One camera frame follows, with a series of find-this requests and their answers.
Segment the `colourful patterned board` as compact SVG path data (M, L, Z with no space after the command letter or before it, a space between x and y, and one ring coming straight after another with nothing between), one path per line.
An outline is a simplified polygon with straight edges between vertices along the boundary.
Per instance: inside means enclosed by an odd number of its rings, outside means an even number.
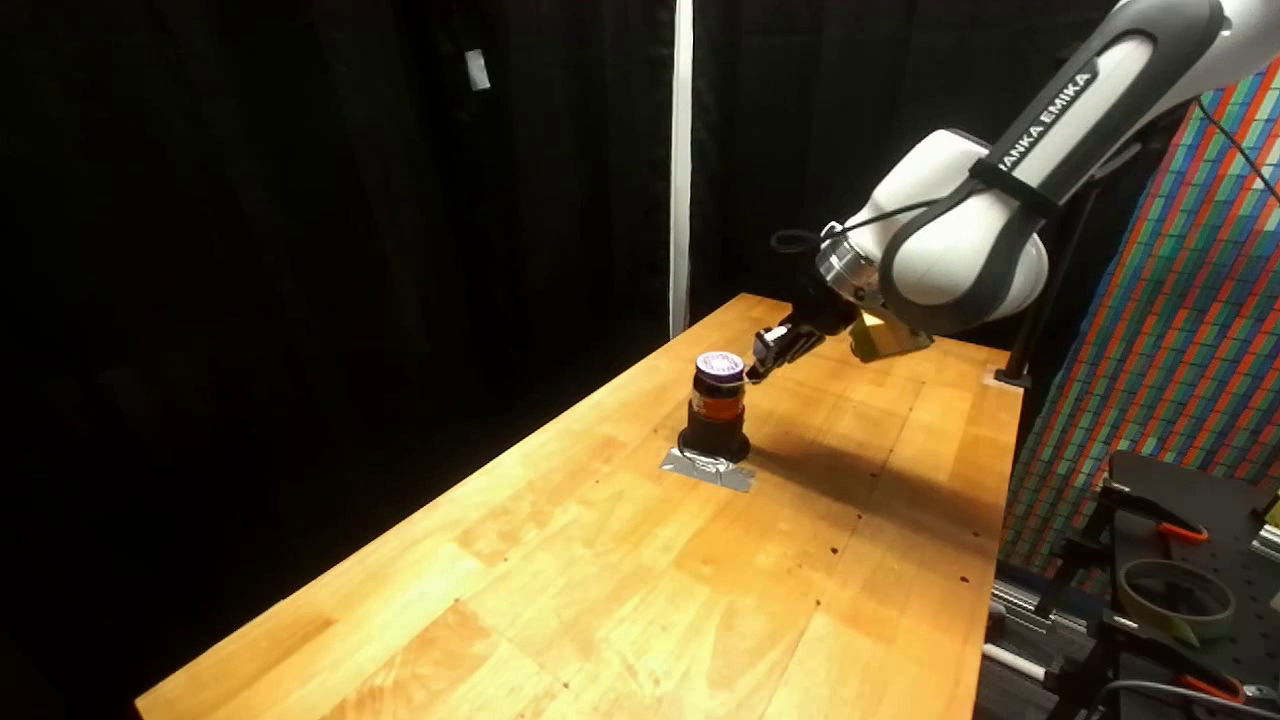
M1280 58L1180 115L1103 272L1070 281L1012 469L1000 559L1046 573L1108 456L1134 451L1280 489Z

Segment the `black round jar base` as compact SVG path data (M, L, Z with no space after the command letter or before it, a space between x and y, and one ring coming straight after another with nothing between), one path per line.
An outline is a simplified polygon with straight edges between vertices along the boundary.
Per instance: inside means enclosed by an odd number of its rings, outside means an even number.
M678 447L705 457L717 457L728 462L744 461L751 450L745 434L745 416L732 420L708 420L691 416L687 425L678 433Z

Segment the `white vertical strip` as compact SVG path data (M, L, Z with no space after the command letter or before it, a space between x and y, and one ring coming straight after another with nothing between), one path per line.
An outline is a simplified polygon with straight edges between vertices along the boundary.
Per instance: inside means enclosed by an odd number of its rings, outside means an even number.
M668 336L684 333L691 307L692 79L695 0L675 0L669 128Z

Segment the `black curtain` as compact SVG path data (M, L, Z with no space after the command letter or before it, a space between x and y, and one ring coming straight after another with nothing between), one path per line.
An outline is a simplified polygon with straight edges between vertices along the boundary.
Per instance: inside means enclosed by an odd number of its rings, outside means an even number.
M668 340L673 36L675 0L0 0L0 720L134 720Z

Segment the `orange clamp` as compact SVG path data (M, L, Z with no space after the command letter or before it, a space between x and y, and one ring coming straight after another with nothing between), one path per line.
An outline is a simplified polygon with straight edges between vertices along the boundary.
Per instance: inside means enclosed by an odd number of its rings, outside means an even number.
M1208 529L1199 523L1192 521L1155 498L1111 480L1105 480L1100 486L1097 506L1108 519L1114 519L1117 512L1146 519L1161 536L1184 544L1199 546L1210 539Z
M1230 675L1219 674L1212 676L1198 676L1192 674L1180 674L1176 678L1175 684L1180 688L1198 692L1230 705L1245 703L1245 691L1243 684Z

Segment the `aluminium rail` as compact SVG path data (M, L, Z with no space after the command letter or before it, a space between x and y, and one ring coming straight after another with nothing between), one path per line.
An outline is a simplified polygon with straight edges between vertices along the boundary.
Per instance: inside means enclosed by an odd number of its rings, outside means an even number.
M1004 578L995 580L989 600L996 618L1041 634L1084 635L1105 609L1100 597L1082 591L1068 588L1053 594L1047 585L1024 585Z

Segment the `brown jar with purple lid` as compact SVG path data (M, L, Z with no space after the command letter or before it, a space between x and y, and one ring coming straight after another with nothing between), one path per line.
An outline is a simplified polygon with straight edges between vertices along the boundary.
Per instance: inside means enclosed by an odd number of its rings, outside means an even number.
M713 375L746 370L745 361L727 351L709 351L695 359L691 407L696 416L727 421L745 415L745 387L739 392L726 392L710 382Z

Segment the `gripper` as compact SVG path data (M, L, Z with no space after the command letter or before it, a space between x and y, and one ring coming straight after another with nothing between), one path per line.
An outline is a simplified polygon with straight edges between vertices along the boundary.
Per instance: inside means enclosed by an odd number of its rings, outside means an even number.
M823 278L801 278L790 316L754 334L751 363L745 370L749 383L760 384L824 343L826 337L845 333L860 315L860 307L828 287Z

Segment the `roll of tape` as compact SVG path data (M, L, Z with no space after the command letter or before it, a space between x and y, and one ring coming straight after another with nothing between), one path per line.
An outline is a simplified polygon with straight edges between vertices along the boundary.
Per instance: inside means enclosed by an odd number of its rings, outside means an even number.
M1192 565L1162 559L1125 564L1116 574L1125 615L1175 641L1199 648L1231 629L1236 597L1215 577Z

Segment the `silver tape patch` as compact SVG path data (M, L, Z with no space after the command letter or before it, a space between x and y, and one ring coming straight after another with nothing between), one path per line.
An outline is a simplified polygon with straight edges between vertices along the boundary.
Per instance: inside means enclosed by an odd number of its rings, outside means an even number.
M660 469L739 493L750 492L755 482L751 468L682 447L671 448L660 461Z

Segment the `yellow wooden block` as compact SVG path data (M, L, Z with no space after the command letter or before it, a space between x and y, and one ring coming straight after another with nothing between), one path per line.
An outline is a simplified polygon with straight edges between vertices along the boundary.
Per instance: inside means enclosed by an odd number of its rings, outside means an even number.
M847 331L850 348L861 363L877 363L929 348L932 336L901 323L899 319L863 311Z

